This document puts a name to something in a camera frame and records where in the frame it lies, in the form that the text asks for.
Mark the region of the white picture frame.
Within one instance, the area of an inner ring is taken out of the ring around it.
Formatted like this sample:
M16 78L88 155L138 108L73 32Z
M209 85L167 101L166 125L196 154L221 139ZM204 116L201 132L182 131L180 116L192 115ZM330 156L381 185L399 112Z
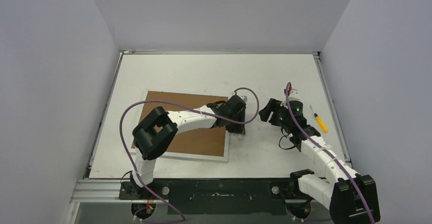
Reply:
M145 89L141 100L162 100L199 108L216 101L227 101L230 94L174 93ZM228 161L229 133L224 128L196 129L173 139L162 158L202 161Z

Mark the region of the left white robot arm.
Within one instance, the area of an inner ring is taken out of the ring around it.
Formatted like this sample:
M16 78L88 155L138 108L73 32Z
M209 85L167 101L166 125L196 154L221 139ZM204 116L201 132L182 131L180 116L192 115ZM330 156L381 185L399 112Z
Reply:
M246 102L238 95L227 101L213 102L198 108L182 111L154 108L132 131L136 147L132 192L139 199L151 195L154 169L178 134L210 128L224 128L233 134L245 134Z

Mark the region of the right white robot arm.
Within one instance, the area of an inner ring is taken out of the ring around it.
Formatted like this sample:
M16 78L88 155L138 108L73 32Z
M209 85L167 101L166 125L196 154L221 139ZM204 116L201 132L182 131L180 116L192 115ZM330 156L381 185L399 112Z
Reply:
M325 206L333 223L377 223L381 220L376 183L340 159L320 132L308 124L300 101L270 99L259 112L260 119L280 127L296 149L310 158L323 173L310 170L291 173L288 191L294 198L309 195Z

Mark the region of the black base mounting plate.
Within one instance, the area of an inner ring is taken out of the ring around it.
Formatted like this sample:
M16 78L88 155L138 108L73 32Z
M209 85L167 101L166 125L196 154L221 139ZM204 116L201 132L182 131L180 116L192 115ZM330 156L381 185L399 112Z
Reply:
M149 188L183 214L285 215L310 197L291 178L154 179Z

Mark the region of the yellow handled screwdriver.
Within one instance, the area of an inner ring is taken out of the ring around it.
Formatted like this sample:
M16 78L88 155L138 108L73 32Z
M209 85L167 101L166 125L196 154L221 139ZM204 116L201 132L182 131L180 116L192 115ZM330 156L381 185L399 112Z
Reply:
M318 125L320 126L320 128L321 128L321 130L324 132L324 133L328 133L328 128L327 128L327 126L326 126L326 124L323 122L323 120L321 119L321 117L315 112L315 110L313 109L313 107L310 105L309 106L310 107L310 109L311 109L311 111L312 111L312 113L313 113L313 115L314 115L314 117L315 117L315 120L316 120L316 122L318 123Z

